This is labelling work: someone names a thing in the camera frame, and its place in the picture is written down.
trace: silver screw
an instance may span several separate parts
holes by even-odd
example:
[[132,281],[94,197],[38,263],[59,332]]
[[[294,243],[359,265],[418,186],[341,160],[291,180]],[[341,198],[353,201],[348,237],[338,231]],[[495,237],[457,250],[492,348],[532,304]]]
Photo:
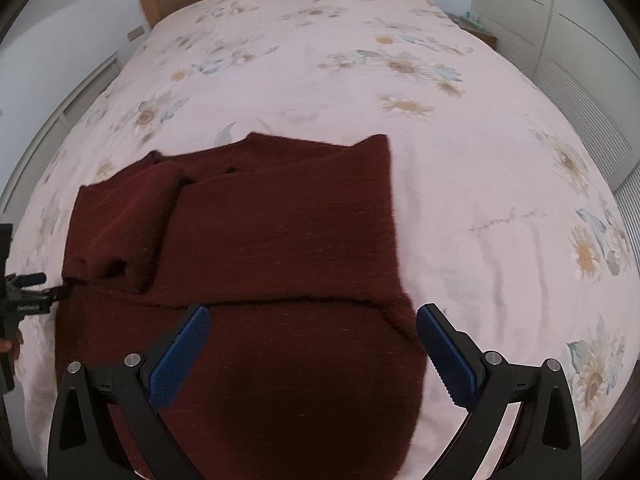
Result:
[[547,359],[546,360],[546,365],[549,367],[550,370],[552,370],[554,372],[559,372],[560,369],[562,368],[560,366],[560,363],[558,361],[556,361],[555,359]]
[[75,374],[79,372],[80,368],[82,368],[82,365],[78,361],[73,361],[72,363],[69,363],[68,367],[66,367],[66,371],[70,374]]
[[138,354],[129,354],[124,358],[124,364],[128,367],[137,365],[140,362],[140,356]]
[[484,358],[491,365],[499,365],[502,362],[502,356],[498,352],[487,352]]

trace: blue textured pad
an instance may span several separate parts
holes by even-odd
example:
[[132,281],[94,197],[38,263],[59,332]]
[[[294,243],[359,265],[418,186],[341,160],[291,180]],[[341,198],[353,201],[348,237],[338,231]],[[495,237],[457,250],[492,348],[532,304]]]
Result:
[[471,409],[477,397],[476,375],[438,320],[425,306],[416,315],[418,337],[453,403]]
[[209,336],[211,318],[201,306],[171,343],[158,365],[149,374],[146,398],[157,412],[174,402],[184,378]]

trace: bed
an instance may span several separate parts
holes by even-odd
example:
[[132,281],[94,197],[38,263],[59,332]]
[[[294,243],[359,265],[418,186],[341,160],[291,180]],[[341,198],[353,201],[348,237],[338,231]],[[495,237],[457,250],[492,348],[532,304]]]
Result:
[[[399,273],[482,349],[561,363],[587,440],[640,349],[640,280],[606,182],[560,111],[431,0],[140,0],[154,28],[66,138],[8,269],[60,283],[79,186],[151,150],[250,132],[335,144],[388,136]],[[30,439],[46,464],[54,313],[21,324]],[[422,478],[465,416],[428,365],[397,478]],[[506,442],[508,411],[477,478]]]

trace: wall outlet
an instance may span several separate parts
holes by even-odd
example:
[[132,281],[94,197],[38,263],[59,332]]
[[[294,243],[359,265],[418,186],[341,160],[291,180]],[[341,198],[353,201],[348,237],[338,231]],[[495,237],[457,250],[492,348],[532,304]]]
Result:
[[140,25],[139,27],[134,28],[129,34],[127,34],[127,39],[131,42],[136,38],[139,38],[140,36],[142,36],[144,33],[145,33],[145,27]]

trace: dark red garment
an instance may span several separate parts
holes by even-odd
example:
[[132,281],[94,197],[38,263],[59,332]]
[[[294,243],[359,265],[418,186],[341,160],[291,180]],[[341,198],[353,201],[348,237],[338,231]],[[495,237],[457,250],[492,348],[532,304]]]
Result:
[[398,279],[389,165],[384,136],[343,147],[249,134],[206,152],[152,152],[81,188],[58,378],[69,361],[142,350],[188,304],[208,304],[211,336],[161,412],[205,478],[393,478],[426,358]]

